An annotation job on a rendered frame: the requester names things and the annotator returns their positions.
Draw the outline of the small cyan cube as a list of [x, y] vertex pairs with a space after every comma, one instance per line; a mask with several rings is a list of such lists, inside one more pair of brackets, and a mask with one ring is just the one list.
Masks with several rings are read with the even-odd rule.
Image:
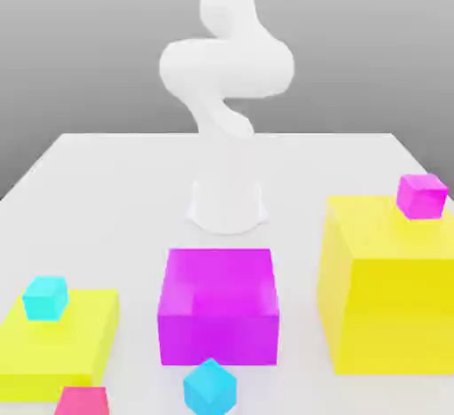
[[21, 296], [28, 321], [58, 322], [69, 302], [66, 279], [37, 276]]

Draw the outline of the small magenta cube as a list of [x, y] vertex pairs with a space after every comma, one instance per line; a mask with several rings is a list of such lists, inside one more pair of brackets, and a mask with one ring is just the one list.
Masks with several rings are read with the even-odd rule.
[[410, 220], [440, 219], [449, 188], [434, 174], [400, 177], [395, 203]]

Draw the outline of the large magenta box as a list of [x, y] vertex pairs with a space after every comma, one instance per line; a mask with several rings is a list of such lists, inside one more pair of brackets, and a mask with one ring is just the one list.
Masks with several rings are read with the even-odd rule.
[[157, 312], [160, 360], [274, 365], [279, 305], [268, 248], [172, 248]]

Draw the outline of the tall large yellow box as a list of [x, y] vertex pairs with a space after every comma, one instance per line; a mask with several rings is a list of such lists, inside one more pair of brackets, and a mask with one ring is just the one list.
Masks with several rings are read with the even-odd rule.
[[454, 214], [328, 197], [317, 307], [337, 374], [454, 375]]

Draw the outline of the small blue cube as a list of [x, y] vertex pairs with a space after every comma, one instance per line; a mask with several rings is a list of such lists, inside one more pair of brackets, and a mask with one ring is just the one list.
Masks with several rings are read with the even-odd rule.
[[195, 415], [225, 415], [237, 404], [237, 380], [213, 358], [183, 381], [184, 402]]

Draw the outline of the small pink cube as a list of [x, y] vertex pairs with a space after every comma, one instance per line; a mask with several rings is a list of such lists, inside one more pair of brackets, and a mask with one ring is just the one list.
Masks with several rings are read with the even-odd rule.
[[53, 415], [110, 415], [105, 387], [64, 387]]

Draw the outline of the low large yellow box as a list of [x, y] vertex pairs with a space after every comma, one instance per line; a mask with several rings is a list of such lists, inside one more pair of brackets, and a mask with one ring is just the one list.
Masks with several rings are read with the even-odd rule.
[[27, 320], [17, 298], [0, 324], [0, 402], [56, 402], [65, 387], [98, 387], [119, 324], [115, 289], [71, 289], [57, 322]]

